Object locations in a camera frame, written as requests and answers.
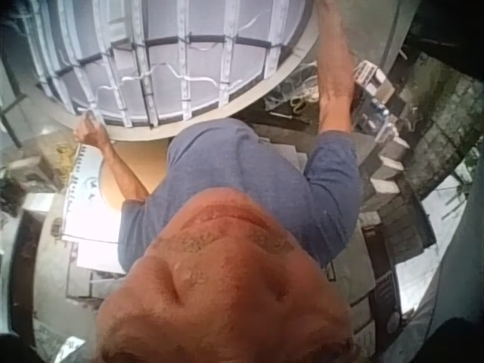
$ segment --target curved panel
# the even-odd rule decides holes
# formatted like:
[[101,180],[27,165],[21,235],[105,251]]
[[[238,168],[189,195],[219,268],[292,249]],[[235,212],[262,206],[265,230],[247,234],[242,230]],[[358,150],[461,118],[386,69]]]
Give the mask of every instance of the curved panel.
[[[305,54],[317,35],[310,0],[48,0],[46,8],[56,49],[37,52],[57,54],[56,77],[77,112],[127,128],[131,140],[226,114],[253,98],[247,92],[262,97],[301,61],[292,54],[301,38],[310,39],[298,49]],[[44,32],[30,35],[47,44]]]

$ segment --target brick wall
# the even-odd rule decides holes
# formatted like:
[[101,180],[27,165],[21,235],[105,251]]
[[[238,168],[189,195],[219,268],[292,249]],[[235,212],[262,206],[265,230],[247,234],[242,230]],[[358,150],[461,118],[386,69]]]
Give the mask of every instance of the brick wall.
[[412,149],[403,161],[408,182],[423,199],[483,134],[484,85],[427,56],[415,67],[403,91],[406,119],[414,128],[402,130]]

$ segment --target metal frame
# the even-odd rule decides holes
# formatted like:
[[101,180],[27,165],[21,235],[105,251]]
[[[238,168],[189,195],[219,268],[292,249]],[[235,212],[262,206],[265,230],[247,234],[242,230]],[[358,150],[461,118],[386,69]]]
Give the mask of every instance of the metal frame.
[[33,39],[33,29],[30,26],[30,20],[27,17],[26,8],[22,2],[18,2],[17,6],[19,9],[19,13],[22,15],[21,16],[22,24],[23,24],[23,27],[25,28],[27,42],[29,43],[30,54],[32,55],[33,64],[34,64],[34,67],[36,68],[37,76],[39,77],[41,87],[47,96],[49,96],[50,98],[53,98],[54,95],[52,94],[51,87],[47,82],[47,77],[45,76],[44,66],[41,61],[39,50],[37,49],[37,44],[36,42],[34,42],[34,39]]
[[289,0],[274,0],[272,3],[271,26],[269,28],[269,41],[271,42],[271,49],[269,49],[265,59],[265,79],[273,76],[278,70],[288,9]]
[[[234,93],[235,95],[237,95],[237,97],[231,100],[225,106],[216,108],[217,103],[211,104],[204,107],[203,109],[197,110],[196,113],[194,112],[195,115],[192,116],[190,120],[184,122],[177,122],[180,120],[180,117],[172,117],[171,119],[163,119],[163,124],[159,125],[156,128],[149,129],[147,127],[134,127],[132,129],[126,129],[118,126],[121,125],[121,123],[119,121],[116,121],[115,116],[110,116],[110,118],[113,117],[114,124],[117,123],[116,126],[107,126],[110,137],[113,140],[119,141],[148,141],[160,138],[169,138],[177,135],[183,129],[186,129],[187,127],[196,123],[201,123],[211,119],[229,117],[234,113],[238,112],[239,110],[242,110],[247,105],[257,101],[267,92],[271,91],[276,85],[286,79],[291,74],[291,72],[293,72],[293,70],[301,63],[301,61],[303,61],[305,56],[309,53],[309,51],[315,44],[316,39],[318,38],[318,18],[315,9],[313,7],[307,8],[305,14],[306,15],[303,15],[303,21],[301,22],[301,30],[296,31],[296,38],[289,43],[290,51],[283,51],[283,54],[280,57],[280,65],[277,69],[276,74],[274,74],[272,77],[268,79],[263,79],[261,73],[259,78],[252,79],[248,83],[242,85]],[[220,38],[220,35],[191,36],[190,39],[205,39],[207,37]],[[167,44],[167,40],[169,40],[170,44],[175,44],[178,41],[176,37],[174,39],[166,38],[161,40],[163,41],[163,44]],[[236,43],[243,44],[240,40],[241,38],[237,37]],[[158,41],[159,39],[146,41],[146,46],[154,45],[154,43]],[[251,41],[262,43],[264,47],[266,44],[268,44],[267,42],[257,41],[257,39],[252,39]],[[42,93],[42,91],[38,90],[37,88],[31,88],[26,93],[30,97],[32,97],[36,104],[38,104],[39,107],[41,107],[53,119],[56,119],[60,123],[70,128],[74,128],[76,126],[75,118],[64,117],[65,112],[63,111],[62,107],[59,107],[53,103],[46,104],[44,103],[44,101],[42,101],[46,100],[45,95]]]
[[176,17],[178,24],[178,59],[181,81],[181,109],[183,120],[191,119],[191,87],[186,80],[188,74],[188,15],[189,0],[177,0]]
[[[89,109],[92,111],[95,119],[98,122],[104,123],[104,118],[100,110],[98,109],[98,100],[95,98],[94,92],[92,91],[88,75],[84,71],[84,69],[81,68],[78,62],[80,56],[77,57],[76,53],[80,54],[80,48],[78,48],[79,43],[75,44],[71,39],[76,38],[76,42],[78,40],[78,38],[76,37],[77,31],[75,30],[76,19],[74,18],[73,13],[71,13],[72,8],[72,0],[57,0],[57,10],[59,12],[59,24],[62,40],[64,41],[64,47],[66,48],[69,62],[73,66],[73,70],[76,74],[77,80],[79,81],[79,84],[84,91],[85,97],[88,100]],[[75,31],[73,37],[71,37],[70,30]]]
[[143,76],[141,78],[141,89],[143,91],[144,104],[147,108],[147,115],[148,119],[150,120],[150,124],[153,126],[158,126],[160,124],[160,120],[158,118],[157,104],[154,100],[151,74],[149,74],[150,64],[144,42],[143,9],[141,6],[141,0],[131,0],[130,2],[132,6],[131,19],[136,63],[138,65],[138,72]]
[[225,1],[224,35],[225,43],[220,66],[219,107],[228,103],[230,97],[230,72],[234,57],[234,42],[238,32],[240,0]]
[[121,113],[123,124],[125,127],[133,127],[131,117],[129,116],[128,107],[121,92],[119,74],[114,62],[113,56],[110,54],[110,34],[107,28],[109,23],[109,2],[103,0],[101,7],[100,0],[92,0],[92,12],[94,15],[94,24],[96,29],[96,39],[101,50],[104,69],[109,79],[111,91],[116,99],[116,104]]
[[[72,114],[76,114],[76,111],[74,110],[73,102],[69,97],[69,92],[67,91],[67,87],[64,81],[57,76],[51,63],[51,52],[49,52],[48,50],[46,38],[44,35],[44,30],[42,28],[43,21],[41,18],[39,2],[37,0],[30,0],[30,4],[32,5],[32,9],[33,9],[33,22],[36,25],[37,40],[39,41],[40,50],[42,52],[43,61],[45,64],[45,68],[47,69],[47,73],[49,77],[51,77],[55,90],[57,91],[57,94],[62,100],[62,103],[64,104],[64,106],[67,108],[67,111],[69,111]],[[52,38],[52,33],[47,33],[47,37]]]

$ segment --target wire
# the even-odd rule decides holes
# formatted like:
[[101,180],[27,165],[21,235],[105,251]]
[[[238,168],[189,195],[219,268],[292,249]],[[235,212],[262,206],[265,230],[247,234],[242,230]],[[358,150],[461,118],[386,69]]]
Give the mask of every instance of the wire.
[[189,45],[188,47],[191,48],[191,49],[194,49],[196,51],[211,51],[212,49],[214,49],[219,44],[220,43],[213,43],[211,46],[206,47],[206,48],[198,48],[198,47],[195,47],[194,45]]
[[61,50],[59,50],[58,54],[62,63],[64,63],[66,66],[72,66],[71,63],[67,62],[66,58],[64,57],[64,53]]
[[34,14],[9,14],[7,17],[10,17],[12,19],[29,19],[30,17],[33,17]]
[[5,25],[5,26],[9,26],[10,28],[13,28],[15,30],[15,32],[19,33],[21,36],[23,36],[25,38],[28,36],[26,33],[24,33],[22,30],[20,30],[18,25],[13,20],[3,20],[0,24]]
[[254,17],[249,23],[245,24],[244,26],[241,26],[238,31],[241,32],[243,30],[246,30],[246,29],[249,29],[252,25],[254,25],[256,23],[256,21],[264,14],[270,12],[271,9],[265,9],[262,13],[260,13],[259,15],[257,15],[256,17]]
[[[173,76],[175,76],[178,79],[184,79],[184,80],[189,81],[189,82],[210,82],[210,83],[212,83],[217,88],[220,86],[220,84],[217,83],[217,81],[215,81],[213,78],[210,78],[210,77],[181,76],[181,75],[179,75],[176,72],[176,70],[172,67],[172,65],[170,63],[167,63],[167,62],[154,64],[149,71],[147,71],[145,73],[142,73],[139,76],[133,76],[133,77],[125,76],[125,77],[121,78],[121,83],[123,83],[125,81],[142,80],[144,77],[150,76],[155,71],[155,69],[158,68],[158,67],[160,67],[160,66],[166,66],[166,67],[168,67],[168,69],[173,74]],[[236,87],[241,82],[242,82],[242,79],[239,79],[239,80],[235,81],[234,83],[231,84],[230,89]]]
[[[238,32],[241,32],[243,30],[246,30],[246,29],[249,29],[252,25],[254,25],[256,23],[256,21],[264,14],[270,12],[271,9],[265,9],[262,13],[256,15],[249,23],[241,26],[239,29],[238,29]],[[209,47],[206,47],[206,48],[198,48],[192,44],[188,44],[188,47],[191,48],[191,49],[194,49],[196,51],[210,51],[212,49],[214,49],[217,45],[219,45],[220,43],[216,42],[216,43],[213,43],[211,46]]]

